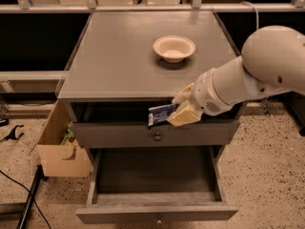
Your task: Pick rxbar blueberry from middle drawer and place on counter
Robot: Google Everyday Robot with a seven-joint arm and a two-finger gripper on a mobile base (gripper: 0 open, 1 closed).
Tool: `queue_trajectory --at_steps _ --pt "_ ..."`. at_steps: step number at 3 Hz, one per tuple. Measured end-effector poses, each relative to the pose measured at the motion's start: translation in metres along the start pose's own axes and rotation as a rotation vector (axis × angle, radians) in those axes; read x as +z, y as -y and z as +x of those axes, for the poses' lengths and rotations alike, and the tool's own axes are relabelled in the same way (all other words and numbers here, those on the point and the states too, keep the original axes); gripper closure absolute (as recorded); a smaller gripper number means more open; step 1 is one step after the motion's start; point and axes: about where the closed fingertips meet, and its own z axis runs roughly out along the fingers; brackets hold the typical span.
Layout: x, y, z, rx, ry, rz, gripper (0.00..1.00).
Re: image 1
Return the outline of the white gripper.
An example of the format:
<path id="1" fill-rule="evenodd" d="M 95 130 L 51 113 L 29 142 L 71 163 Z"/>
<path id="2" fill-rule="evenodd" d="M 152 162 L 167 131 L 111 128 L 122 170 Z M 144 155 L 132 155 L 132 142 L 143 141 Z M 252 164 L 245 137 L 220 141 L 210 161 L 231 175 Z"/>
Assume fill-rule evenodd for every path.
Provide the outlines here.
<path id="1" fill-rule="evenodd" d="M 174 96 L 172 104 L 180 106 L 167 121 L 178 127 L 200 121 L 203 113 L 216 116 L 228 112 L 233 107 L 229 99 L 233 85 L 234 78 L 228 73 L 217 68 L 208 70 Z"/>

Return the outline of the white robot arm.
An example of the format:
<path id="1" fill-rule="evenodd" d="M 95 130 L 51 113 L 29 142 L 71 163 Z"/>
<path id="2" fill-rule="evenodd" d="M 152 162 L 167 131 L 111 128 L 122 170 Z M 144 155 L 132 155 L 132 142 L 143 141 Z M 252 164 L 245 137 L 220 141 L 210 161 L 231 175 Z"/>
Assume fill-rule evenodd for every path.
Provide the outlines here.
<path id="1" fill-rule="evenodd" d="M 305 35 L 283 26 L 261 28 L 245 41 L 241 55 L 201 74 L 173 99 L 167 121 L 192 124 L 235 104 L 287 92 L 305 93 Z"/>

